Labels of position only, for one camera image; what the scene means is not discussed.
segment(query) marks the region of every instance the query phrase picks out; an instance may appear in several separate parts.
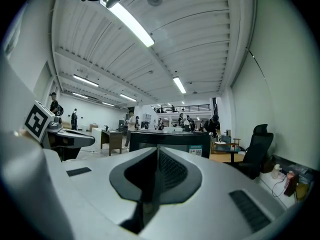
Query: floor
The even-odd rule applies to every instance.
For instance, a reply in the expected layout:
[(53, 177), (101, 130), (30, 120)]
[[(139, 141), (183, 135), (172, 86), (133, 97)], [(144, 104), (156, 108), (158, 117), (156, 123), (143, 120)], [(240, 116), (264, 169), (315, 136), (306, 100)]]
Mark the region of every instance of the floor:
[[(125, 143), (126, 143), (126, 138), (123, 138), (122, 146), (124, 146)], [(126, 154), (128, 152), (129, 150), (123, 149), (121, 155)], [(116, 155), (120, 155), (119, 149), (111, 151), (111, 156), (116, 156)], [(102, 149), (97, 148), (93, 144), (91, 146), (82, 147), (75, 160), (88, 160), (88, 159), (106, 158), (106, 157), (109, 157), (109, 144), (108, 143), (102, 144)]]

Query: black office chair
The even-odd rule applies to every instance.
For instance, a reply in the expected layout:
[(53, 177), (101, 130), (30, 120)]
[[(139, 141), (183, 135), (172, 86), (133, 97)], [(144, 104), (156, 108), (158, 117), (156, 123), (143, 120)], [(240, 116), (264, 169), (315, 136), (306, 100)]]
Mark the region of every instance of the black office chair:
[(274, 134), (267, 132), (267, 126), (267, 124), (261, 124), (254, 128), (250, 146), (246, 149), (243, 163), (227, 163), (252, 180), (259, 176), (263, 159), (274, 139)]

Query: white ceiling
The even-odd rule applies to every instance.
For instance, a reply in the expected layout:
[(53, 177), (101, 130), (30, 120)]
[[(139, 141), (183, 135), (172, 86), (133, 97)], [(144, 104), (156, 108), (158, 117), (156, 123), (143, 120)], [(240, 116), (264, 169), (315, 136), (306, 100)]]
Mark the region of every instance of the white ceiling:
[[(128, 107), (134, 103), (119, 94), (140, 105), (214, 97), (235, 76), (240, 66), (235, 61), (248, 43), (253, 21), (240, 21), (241, 13), (247, 13), (241, 8), (252, 10), (253, 0), (163, 0), (157, 7), (147, 0), (121, 4), (152, 35), (152, 47), (145, 47), (98, 2), (56, 0), (51, 36), (63, 91)], [(83, 84), (73, 74), (99, 87)], [(186, 95), (175, 86), (176, 76)]]

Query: ceiling light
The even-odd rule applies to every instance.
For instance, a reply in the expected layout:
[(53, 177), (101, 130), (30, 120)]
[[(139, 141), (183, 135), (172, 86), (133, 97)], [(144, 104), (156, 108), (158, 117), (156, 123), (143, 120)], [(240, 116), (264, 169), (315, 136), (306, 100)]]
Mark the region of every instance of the ceiling light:
[(109, 104), (109, 103), (105, 103), (105, 102), (102, 102), (102, 104), (105, 104), (105, 105), (108, 105), (108, 106), (111, 106), (111, 107), (115, 106), (115, 105), (112, 105), (112, 104)]
[(126, 98), (126, 99), (128, 99), (128, 100), (130, 100), (130, 101), (133, 101), (133, 102), (136, 102), (137, 100), (136, 99), (134, 99), (134, 98), (130, 98), (130, 97), (128, 97), (128, 96), (126, 96), (126, 95), (124, 95), (124, 94), (120, 94), (120, 96), (121, 97), (124, 97), (124, 98)]
[(88, 97), (87, 97), (87, 96), (83, 96), (83, 95), (78, 94), (78, 93), (75, 93), (75, 92), (73, 92), (72, 94), (73, 94), (73, 95), (76, 95), (76, 96), (79, 96), (79, 97), (81, 97), (81, 98), (88, 99)]
[(87, 84), (93, 85), (93, 86), (95, 86), (95, 87), (98, 87), (98, 86), (99, 86), (99, 84), (97, 84), (97, 83), (95, 83), (95, 82), (92, 82), (92, 81), (89, 81), (88, 79), (85, 79), (85, 78), (83, 78), (83, 77), (81, 77), (81, 76), (78, 76), (78, 75), (76, 75), (76, 74), (74, 74), (73, 77), (74, 77), (75, 79), (78, 79), (78, 80), (83, 81), (83, 82), (85, 82), (85, 83), (87, 83)]
[(178, 76), (174, 77), (173, 81), (175, 82), (176, 86), (178, 86), (178, 88), (180, 89), (181, 93), (185, 94), (186, 90), (185, 90), (184, 86), (182, 85), (179, 77)]
[[(106, 2), (100, 0), (100, 4), (106, 7)], [(116, 3), (111, 8), (107, 8), (115, 16), (118, 17), (143, 43), (146, 47), (153, 46), (155, 41), (145, 31), (145, 29), (139, 24), (139, 22), (120, 4)]]

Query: bottle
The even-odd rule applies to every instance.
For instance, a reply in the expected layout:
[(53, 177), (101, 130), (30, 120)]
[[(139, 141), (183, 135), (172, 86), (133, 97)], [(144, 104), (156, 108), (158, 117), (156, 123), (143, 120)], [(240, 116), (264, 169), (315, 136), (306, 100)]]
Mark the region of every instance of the bottle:
[(272, 170), (272, 172), (271, 172), (271, 177), (273, 178), (273, 179), (276, 179), (276, 178), (278, 178), (278, 175), (279, 175), (279, 171), (281, 170), (281, 168), (280, 168), (280, 164), (276, 164), (274, 167), (273, 167), (273, 170)]

